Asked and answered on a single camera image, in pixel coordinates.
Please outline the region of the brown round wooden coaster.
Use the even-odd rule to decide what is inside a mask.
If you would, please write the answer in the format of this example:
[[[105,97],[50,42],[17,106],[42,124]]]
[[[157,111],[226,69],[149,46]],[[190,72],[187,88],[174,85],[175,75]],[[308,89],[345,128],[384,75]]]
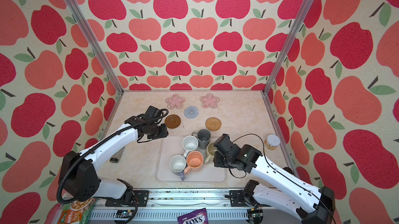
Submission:
[[[176,114],[172,114],[165,118],[165,125],[167,126],[167,128],[175,129],[179,127],[180,124],[181,124],[181,118]]]

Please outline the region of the beige mug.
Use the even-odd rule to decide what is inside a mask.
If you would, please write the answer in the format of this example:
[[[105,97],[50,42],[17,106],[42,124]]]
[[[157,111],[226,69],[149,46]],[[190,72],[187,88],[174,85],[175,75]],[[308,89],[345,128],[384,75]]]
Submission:
[[[216,151],[217,149],[215,148],[214,143],[209,143],[206,148],[206,159],[204,164],[209,164],[214,161]]]

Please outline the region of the pink flower coaster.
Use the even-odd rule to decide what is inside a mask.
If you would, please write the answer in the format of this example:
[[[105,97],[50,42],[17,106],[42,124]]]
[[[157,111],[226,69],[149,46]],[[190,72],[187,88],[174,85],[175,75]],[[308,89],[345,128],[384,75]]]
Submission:
[[[186,101],[185,97],[181,97],[178,94],[173,94],[171,97],[165,99],[167,103],[167,109],[181,109],[183,108],[184,102]]]
[[[202,103],[202,107],[205,109],[207,108],[215,109],[218,107],[218,103],[220,102],[220,98],[214,96],[211,93],[208,93],[205,96],[201,96],[199,100]]]

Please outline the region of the white mug purple handle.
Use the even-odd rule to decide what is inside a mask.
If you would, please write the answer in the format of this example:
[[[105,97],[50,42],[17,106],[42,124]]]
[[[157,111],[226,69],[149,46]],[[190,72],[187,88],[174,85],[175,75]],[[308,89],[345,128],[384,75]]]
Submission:
[[[183,155],[175,155],[169,162],[171,171],[180,177],[181,181],[185,181],[184,170],[187,167],[186,158]]]

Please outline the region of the grey round woven coaster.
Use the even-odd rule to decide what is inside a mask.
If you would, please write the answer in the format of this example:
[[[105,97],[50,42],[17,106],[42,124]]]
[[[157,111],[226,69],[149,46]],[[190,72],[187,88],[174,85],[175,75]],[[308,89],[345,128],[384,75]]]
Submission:
[[[199,115],[199,110],[195,106],[185,108],[184,115],[188,119],[195,119]]]

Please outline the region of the tan round rattan coaster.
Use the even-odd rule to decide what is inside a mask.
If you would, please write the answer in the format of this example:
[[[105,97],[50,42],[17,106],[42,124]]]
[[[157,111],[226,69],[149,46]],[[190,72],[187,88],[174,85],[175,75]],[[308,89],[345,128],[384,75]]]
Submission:
[[[222,122],[218,118],[211,117],[205,121],[205,126],[209,131],[215,132],[221,129]]]

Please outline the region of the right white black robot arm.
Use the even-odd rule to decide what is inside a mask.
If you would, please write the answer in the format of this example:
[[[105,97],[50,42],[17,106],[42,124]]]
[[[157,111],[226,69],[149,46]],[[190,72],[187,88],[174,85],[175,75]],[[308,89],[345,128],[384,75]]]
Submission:
[[[268,188],[249,180],[242,197],[248,206],[269,205],[299,219],[303,224],[334,224],[335,194],[328,187],[318,188],[275,165],[258,149],[232,142],[217,141],[214,165],[238,169],[267,181]]]

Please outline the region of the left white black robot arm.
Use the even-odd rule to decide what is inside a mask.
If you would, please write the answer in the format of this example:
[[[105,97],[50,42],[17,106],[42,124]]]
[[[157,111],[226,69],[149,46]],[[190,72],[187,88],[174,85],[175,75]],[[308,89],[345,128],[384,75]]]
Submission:
[[[167,137],[167,127],[161,121],[168,113],[167,109],[150,106],[146,113],[128,118],[119,129],[97,144],[79,153],[67,153],[58,181],[58,203],[66,205],[102,198],[122,206],[137,206],[133,187],[129,183],[121,179],[101,178],[97,171],[126,145],[132,142],[141,144],[144,136],[149,141]]]

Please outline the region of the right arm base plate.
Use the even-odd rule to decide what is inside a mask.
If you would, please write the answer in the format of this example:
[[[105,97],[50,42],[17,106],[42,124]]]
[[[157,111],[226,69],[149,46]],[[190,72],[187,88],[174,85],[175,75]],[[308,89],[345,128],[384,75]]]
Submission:
[[[256,202],[253,196],[244,193],[244,190],[230,190],[229,193],[224,197],[230,200],[230,204],[232,207],[270,207],[270,205],[260,204]]]

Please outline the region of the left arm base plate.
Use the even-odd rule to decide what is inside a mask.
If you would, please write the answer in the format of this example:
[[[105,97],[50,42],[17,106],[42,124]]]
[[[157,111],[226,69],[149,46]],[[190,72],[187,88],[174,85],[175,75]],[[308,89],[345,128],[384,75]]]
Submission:
[[[126,193],[126,197],[120,199],[121,202],[124,204],[118,203],[111,200],[106,200],[105,206],[106,207],[131,207],[132,205],[126,204],[129,201],[131,204],[134,202],[139,207],[146,207],[149,198],[149,191],[148,190],[133,190],[131,192]]]

